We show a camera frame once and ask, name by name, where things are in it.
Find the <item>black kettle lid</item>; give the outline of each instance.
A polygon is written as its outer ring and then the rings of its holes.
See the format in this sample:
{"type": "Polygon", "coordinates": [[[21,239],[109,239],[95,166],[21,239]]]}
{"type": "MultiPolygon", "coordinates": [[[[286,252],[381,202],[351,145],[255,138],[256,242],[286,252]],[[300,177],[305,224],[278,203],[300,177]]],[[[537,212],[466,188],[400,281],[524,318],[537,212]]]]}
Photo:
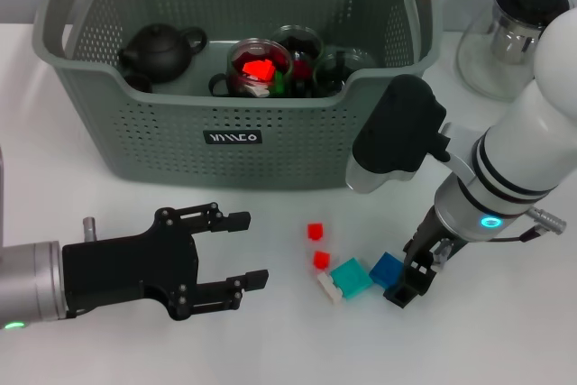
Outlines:
{"type": "Polygon", "coordinates": [[[535,27],[546,27],[571,8],[569,0],[496,0],[513,19],[535,27]]]}
{"type": "Polygon", "coordinates": [[[173,49],[181,41],[178,30],[167,24],[151,24],[142,28],[130,45],[137,50],[162,52],[173,49]]]}

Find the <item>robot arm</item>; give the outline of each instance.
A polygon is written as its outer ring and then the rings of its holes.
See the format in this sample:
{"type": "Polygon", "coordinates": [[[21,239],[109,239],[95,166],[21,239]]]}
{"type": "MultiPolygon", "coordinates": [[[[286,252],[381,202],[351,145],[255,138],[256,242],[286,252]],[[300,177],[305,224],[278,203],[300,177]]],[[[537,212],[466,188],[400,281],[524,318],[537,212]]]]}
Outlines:
{"type": "Polygon", "coordinates": [[[444,109],[430,87],[412,76],[391,81],[354,142],[348,185],[367,193],[390,179],[411,179],[428,153],[453,173],[405,246],[403,274],[387,299],[404,307],[424,295],[435,269],[467,243],[526,242],[563,232],[563,220],[534,204],[577,167],[577,75],[567,43],[576,26],[577,10],[571,10],[546,29],[536,79],[486,133],[452,124],[439,133],[444,109]],[[519,237],[497,237],[522,215],[536,225],[519,237]]]}
{"type": "MultiPolygon", "coordinates": [[[[0,211],[4,202],[0,154],[0,211]]],[[[0,212],[0,228],[4,214],[0,212]]],[[[2,248],[0,231],[0,329],[75,318],[94,308],[150,298],[174,320],[239,308],[244,291],[264,289],[269,273],[248,272],[197,284],[192,234],[247,230],[247,212],[224,216],[216,203],[159,209],[144,234],[96,240],[93,218],[84,220],[85,242],[34,243],[2,248]]]]}

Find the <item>green indicator light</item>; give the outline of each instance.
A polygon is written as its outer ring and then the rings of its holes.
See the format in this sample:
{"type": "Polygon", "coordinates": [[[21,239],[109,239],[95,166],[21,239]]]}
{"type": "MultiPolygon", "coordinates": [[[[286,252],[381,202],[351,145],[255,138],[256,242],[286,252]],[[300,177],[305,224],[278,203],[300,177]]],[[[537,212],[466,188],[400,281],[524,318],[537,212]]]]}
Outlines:
{"type": "Polygon", "coordinates": [[[4,327],[4,329],[12,329],[12,328],[24,328],[26,324],[24,322],[12,322],[4,327]]]}

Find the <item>glass kettle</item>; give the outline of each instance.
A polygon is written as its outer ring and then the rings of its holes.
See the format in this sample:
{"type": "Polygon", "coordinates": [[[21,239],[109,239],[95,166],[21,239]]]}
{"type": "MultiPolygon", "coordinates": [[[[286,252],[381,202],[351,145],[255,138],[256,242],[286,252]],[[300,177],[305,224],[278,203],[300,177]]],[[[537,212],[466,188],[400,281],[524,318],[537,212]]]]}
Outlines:
{"type": "Polygon", "coordinates": [[[533,79],[533,59],[547,25],[570,0],[493,0],[462,36],[457,68],[484,96],[511,101],[533,79]]]}

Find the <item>gray plastic basket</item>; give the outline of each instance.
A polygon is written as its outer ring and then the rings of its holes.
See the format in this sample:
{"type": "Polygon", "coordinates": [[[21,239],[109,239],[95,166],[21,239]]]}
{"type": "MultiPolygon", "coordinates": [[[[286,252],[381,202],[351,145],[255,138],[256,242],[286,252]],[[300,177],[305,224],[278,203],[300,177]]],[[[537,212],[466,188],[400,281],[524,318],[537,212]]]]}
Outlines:
{"type": "Polygon", "coordinates": [[[126,179],[191,186],[330,188],[344,185],[356,134],[398,74],[437,58],[437,0],[42,0],[33,47],[60,77],[111,170],[126,179]],[[76,19],[63,48],[65,24],[76,19]],[[143,94],[119,70],[118,50],[144,26],[202,27],[209,44],[177,80],[143,94]],[[285,24],[380,66],[355,72],[337,96],[218,98],[208,80],[228,48],[285,24]],[[206,144],[204,131],[260,130],[262,143],[206,144]]]}

